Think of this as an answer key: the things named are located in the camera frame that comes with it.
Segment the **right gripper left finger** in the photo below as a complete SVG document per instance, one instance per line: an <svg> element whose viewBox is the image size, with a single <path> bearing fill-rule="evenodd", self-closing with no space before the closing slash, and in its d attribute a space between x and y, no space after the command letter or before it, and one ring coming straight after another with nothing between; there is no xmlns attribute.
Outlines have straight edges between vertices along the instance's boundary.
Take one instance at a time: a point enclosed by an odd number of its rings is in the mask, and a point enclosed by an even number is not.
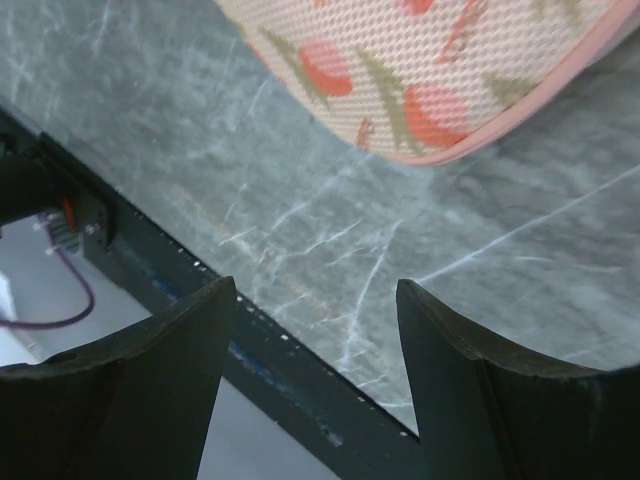
<svg viewBox="0 0 640 480"><path fill-rule="evenodd" d="M236 287L37 364L1 370L5 479L193 479L227 356Z"/></svg>

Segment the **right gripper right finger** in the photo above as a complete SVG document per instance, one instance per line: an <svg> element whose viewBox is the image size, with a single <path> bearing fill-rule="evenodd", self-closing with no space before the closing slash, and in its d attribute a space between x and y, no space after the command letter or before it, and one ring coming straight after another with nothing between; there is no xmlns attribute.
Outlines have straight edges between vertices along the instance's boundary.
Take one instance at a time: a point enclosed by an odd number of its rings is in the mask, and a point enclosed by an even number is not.
<svg viewBox="0 0 640 480"><path fill-rule="evenodd" d="M639 369L601 371L519 345L416 282L396 290L430 479L635 479Z"/></svg>

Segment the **pink mesh laundry bag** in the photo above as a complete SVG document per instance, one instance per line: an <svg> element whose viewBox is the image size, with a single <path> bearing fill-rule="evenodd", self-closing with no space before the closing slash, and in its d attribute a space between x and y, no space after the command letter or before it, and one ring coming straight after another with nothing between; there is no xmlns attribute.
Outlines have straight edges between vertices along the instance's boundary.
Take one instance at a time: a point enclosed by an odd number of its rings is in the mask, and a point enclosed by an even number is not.
<svg viewBox="0 0 640 480"><path fill-rule="evenodd" d="M268 70L358 148L459 159L531 117L639 24L635 1L223 1Z"/></svg>

